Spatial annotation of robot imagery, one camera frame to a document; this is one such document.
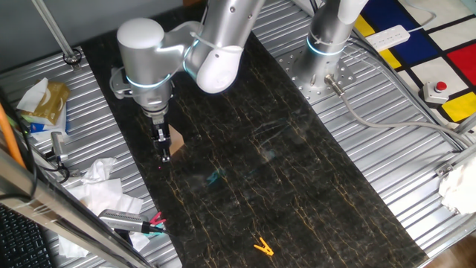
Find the red clip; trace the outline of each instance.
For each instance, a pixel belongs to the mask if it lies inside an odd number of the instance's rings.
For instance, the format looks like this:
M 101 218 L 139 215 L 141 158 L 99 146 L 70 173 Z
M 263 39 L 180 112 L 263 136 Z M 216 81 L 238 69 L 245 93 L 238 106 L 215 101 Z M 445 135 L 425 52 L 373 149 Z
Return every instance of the red clip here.
M 159 220 L 158 218 L 161 216 L 162 212 L 159 211 L 151 220 L 150 220 L 150 223 L 157 226 L 161 223 L 165 223 L 167 220 L 165 219 L 162 219 L 162 220 Z

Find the metal rail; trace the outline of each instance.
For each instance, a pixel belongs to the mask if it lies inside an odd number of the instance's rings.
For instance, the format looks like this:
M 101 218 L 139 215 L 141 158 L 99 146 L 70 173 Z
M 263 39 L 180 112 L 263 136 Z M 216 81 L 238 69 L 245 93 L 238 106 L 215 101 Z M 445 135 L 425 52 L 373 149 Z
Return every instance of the metal rail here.
M 3 170 L 0 194 L 31 192 L 33 175 L 3 150 L 0 150 L 0 170 Z M 152 267 L 142 255 L 56 182 L 38 179 L 30 202 L 14 198 L 1 202 L 117 267 Z

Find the red square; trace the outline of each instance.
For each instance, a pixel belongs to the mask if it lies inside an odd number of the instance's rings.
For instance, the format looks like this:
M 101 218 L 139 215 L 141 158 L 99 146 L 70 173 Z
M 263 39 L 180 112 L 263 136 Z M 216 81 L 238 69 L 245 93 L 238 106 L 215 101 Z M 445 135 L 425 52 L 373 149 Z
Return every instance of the red square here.
M 453 51 L 448 57 L 476 85 L 476 44 Z

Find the cardboard box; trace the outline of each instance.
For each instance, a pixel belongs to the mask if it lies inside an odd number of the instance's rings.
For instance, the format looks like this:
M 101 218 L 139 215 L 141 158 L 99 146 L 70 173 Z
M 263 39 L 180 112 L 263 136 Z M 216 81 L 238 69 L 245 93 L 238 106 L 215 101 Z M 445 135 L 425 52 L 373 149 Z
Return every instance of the cardboard box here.
M 57 123 L 61 110 L 65 109 L 71 91 L 66 84 L 48 81 L 45 95 L 34 112 L 22 111 L 22 117 L 30 123 L 53 126 Z

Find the black marble mat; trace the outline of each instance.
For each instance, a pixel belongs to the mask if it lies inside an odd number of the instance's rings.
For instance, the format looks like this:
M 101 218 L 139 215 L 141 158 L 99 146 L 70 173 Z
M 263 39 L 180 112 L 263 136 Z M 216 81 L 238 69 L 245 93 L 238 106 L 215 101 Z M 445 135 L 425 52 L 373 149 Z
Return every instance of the black marble mat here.
M 169 31 L 201 14 L 156 19 Z M 110 68 L 121 66 L 115 33 L 82 47 L 187 267 L 415 267 L 427 258 L 254 35 L 223 94 L 173 78 L 170 123 L 185 146 L 166 165 L 139 106 L 109 90 Z M 253 247 L 259 237 L 272 257 Z

